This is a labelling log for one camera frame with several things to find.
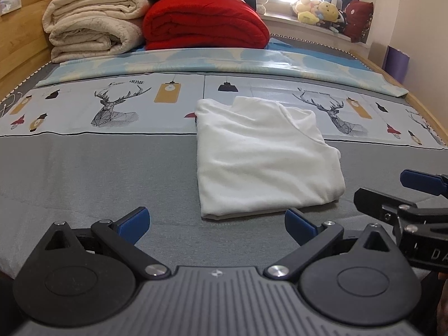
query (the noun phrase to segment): red blanket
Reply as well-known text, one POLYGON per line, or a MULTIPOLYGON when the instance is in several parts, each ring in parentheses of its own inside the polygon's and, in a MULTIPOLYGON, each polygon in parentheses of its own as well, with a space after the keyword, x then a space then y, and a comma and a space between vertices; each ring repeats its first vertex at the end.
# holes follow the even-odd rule
POLYGON ((263 49, 269 31, 241 0, 160 0, 143 22, 146 50, 221 47, 263 49))

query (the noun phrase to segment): wooden bed frame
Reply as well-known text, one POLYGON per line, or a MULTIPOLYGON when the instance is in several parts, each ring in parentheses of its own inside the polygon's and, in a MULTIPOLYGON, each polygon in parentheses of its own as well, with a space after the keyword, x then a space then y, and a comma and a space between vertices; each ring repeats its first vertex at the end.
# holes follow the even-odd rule
MULTIPOLYGON (((42 15, 51 0, 22 0, 22 8, 0 16, 0 100, 5 98, 34 71, 50 62, 52 46, 42 28, 42 15)), ((356 58, 391 84, 403 87, 370 60, 351 51, 356 58)), ((448 144, 448 131, 412 93, 406 101, 431 125, 448 144)))

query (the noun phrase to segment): person's hand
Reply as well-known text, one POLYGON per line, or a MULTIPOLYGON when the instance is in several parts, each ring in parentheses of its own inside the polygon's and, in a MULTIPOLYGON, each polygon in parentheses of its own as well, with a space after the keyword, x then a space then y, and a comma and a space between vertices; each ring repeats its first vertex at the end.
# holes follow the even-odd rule
MULTIPOLYGON (((448 274, 439 273, 440 280, 448 280, 448 274)), ((437 306, 437 335, 444 336, 448 332, 448 282, 445 282, 442 296, 437 306)))

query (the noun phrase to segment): folded beige blanket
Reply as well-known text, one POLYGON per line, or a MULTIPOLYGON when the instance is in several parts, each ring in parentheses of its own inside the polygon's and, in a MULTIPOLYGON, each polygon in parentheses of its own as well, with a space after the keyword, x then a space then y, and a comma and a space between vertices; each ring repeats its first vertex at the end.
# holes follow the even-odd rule
POLYGON ((125 53, 144 42, 142 19, 79 15, 64 19, 50 34, 50 42, 55 46, 52 62, 125 53))
POLYGON ((144 16, 150 6, 148 0, 53 0, 43 14, 42 25, 45 32, 52 32, 62 19, 80 13, 132 20, 144 16))

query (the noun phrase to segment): white shirt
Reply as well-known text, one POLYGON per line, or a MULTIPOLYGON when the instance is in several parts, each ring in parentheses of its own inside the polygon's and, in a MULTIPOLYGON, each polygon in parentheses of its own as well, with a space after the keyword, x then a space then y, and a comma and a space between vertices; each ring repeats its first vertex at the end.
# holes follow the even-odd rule
POLYGON ((224 218, 322 205, 345 190, 340 152, 312 111, 257 97, 196 106, 201 215, 224 218))

